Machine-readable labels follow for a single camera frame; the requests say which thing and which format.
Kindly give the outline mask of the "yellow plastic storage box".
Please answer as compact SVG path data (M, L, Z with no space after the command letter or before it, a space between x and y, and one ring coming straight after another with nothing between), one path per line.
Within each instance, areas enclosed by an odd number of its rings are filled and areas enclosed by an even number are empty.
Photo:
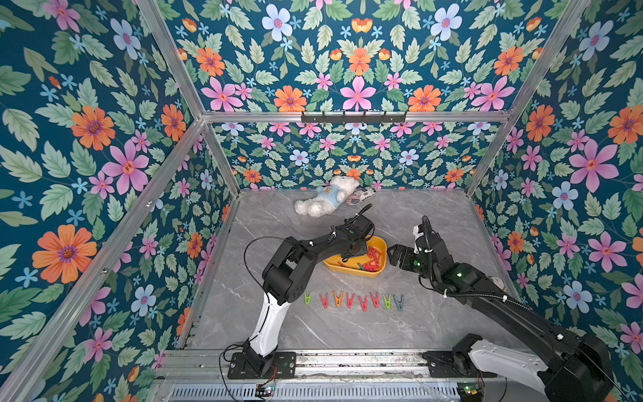
M384 239L374 236L367 241L367 253L344 261L340 255L329 257L323 263L329 271L351 276L375 278L387 266L387 244Z

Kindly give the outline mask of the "grey teal clothespin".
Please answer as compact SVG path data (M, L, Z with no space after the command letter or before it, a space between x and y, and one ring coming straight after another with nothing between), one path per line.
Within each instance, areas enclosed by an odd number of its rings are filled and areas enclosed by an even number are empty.
M395 306L399 312L404 310L405 297L403 295L394 295Z

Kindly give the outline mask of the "red clothespin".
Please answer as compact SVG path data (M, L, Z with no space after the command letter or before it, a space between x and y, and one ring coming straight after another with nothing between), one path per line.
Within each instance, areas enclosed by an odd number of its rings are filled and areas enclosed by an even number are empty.
M326 293L324 296L320 295L320 300L321 300L321 304L323 305L324 309L328 310L328 308L330 306L330 295L328 293Z
M368 296L358 296L358 301L362 308L362 311L366 313L368 311Z
M346 307L347 307L347 309L352 309L353 308L354 298L355 298L354 293L347 293L346 294Z
M379 293L369 293L374 308L379 308Z

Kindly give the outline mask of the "orange clothespin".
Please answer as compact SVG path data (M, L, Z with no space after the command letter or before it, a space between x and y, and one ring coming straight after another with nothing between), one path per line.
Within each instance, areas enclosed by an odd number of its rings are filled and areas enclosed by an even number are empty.
M343 305L344 292L343 291L340 291L340 292L334 291L333 292L333 298L334 298L336 308L341 308L342 305Z

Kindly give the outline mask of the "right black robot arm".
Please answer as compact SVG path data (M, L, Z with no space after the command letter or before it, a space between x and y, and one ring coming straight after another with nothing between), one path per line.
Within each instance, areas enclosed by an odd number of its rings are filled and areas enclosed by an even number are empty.
M415 244L387 250L390 263L415 273L425 289L484 314L518 338L527 351L469 333L451 350L459 375L489 373L525 385L550 401L604 401L616 386L607 345L579 336L509 296L490 276L454 261L427 217L414 228Z

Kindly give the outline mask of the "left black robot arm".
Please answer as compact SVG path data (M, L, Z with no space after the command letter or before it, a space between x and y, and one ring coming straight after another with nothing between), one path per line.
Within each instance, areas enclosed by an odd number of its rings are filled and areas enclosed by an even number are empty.
M261 274L261 313L242 346L245 362L256 374L265 375L271 368L286 313L306 291L316 264L333 256L346 262L368 254L367 241L374 233L374 223L363 214L371 207L367 204L324 236L305 241L286 237L269 259Z

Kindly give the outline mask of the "small printed pouch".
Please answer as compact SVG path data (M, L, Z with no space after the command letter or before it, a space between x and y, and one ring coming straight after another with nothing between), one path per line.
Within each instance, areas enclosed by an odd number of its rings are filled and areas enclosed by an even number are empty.
M358 205L368 199L371 199L375 194L376 190L373 188L357 188L346 198L345 203L347 205Z

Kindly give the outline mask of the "white teddy bear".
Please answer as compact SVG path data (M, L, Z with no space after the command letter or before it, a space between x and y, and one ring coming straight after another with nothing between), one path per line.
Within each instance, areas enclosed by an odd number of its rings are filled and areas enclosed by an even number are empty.
M311 199L294 203L297 214L319 218L335 212L358 188L358 180L347 176L334 177L329 186L319 188Z

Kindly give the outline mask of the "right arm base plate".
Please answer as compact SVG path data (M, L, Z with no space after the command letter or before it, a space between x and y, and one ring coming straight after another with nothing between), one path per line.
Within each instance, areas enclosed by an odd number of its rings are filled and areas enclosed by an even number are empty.
M448 350L426 351L421 354L426 361L430 375L434 378L497 378L493 373L480 371L464 353Z

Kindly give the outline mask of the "black hook rail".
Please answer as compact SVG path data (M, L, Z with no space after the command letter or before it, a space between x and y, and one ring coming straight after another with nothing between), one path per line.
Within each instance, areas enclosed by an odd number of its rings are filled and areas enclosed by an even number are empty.
M405 122L405 112L311 112L300 115L302 123L321 123L340 125L346 123L365 123L380 125Z

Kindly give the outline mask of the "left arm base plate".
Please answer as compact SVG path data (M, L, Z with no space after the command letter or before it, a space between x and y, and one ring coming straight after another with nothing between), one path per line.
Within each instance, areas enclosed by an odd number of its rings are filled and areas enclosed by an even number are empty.
M267 358L248 353L234 353L226 375L228 380L293 379L296 372L294 352L274 352Z

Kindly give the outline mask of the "aluminium front rail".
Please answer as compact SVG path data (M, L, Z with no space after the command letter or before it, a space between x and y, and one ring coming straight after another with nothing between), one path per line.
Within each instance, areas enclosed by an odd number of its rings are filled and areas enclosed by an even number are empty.
M296 358L293 379L396 377L434 378L421 354L447 349L291 349ZM195 349L168 352L155 371L156 380L227 380L234 353L217 349Z

